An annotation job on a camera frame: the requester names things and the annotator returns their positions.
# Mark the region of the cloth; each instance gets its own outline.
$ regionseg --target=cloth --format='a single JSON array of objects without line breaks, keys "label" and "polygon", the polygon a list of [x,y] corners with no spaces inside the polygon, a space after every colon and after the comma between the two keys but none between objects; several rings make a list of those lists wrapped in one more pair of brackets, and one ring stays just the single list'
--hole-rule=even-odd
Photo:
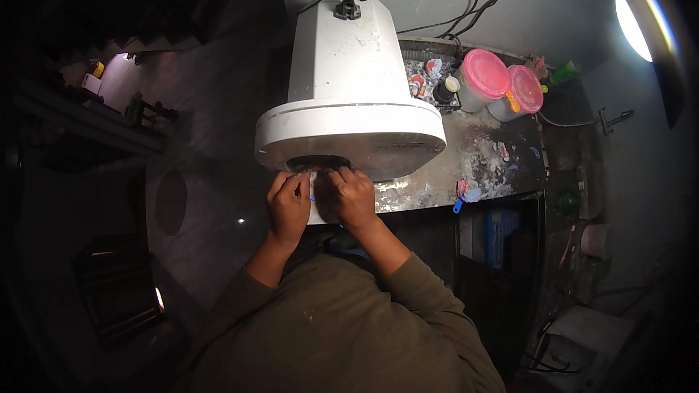
[{"label": "cloth", "polygon": [[243,268],[175,392],[504,392],[463,304],[414,253],[378,281],[321,254],[275,290]]}]

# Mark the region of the light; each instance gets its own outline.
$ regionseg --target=light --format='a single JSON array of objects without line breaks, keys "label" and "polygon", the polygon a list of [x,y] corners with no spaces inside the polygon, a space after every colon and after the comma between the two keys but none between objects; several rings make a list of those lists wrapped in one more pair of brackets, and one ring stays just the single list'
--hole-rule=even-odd
[{"label": "light", "polygon": [[628,7],[626,0],[616,0],[616,18],[619,19],[619,25],[624,32],[626,39],[633,49],[641,55],[643,59],[649,63],[653,62],[651,52],[648,50],[646,40],[643,38],[641,28],[636,22],[636,18]]},{"label": "light", "polygon": [[158,305],[160,305],[160,311],[162,312],[165,309],[165,306],[163,305],[163,297],[160,295],[160,290],[158,290],[158,287],[155,287],[155,295],[158,296]]}]

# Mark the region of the dirty work surface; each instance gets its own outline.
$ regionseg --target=dirty work surface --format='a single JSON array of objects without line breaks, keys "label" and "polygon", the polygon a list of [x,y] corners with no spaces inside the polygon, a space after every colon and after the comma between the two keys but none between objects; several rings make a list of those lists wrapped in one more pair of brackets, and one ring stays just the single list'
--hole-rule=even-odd
[{"label": "dirty work surface", "polygon": [[[377,213],[453,205],[462,177],[471,190],[481,189],[481,200],[543,188],[543,159],[529,149],[541,153],[532,116],[500,123],[487,109],[476,114],[454,111],[442,123],[447,148],[414,173],[375,184]],[[509,153],[508,162],[497,148],[500,142]]]}]

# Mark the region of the staircase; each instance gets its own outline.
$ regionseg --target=staircase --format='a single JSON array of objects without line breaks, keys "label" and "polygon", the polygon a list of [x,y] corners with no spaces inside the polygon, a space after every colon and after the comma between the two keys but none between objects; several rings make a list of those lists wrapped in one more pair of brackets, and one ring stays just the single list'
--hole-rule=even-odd
[{"label": "staircase", "polygon": [[206,44],[228,0],[67,0],[37,35],[57,67]]}]

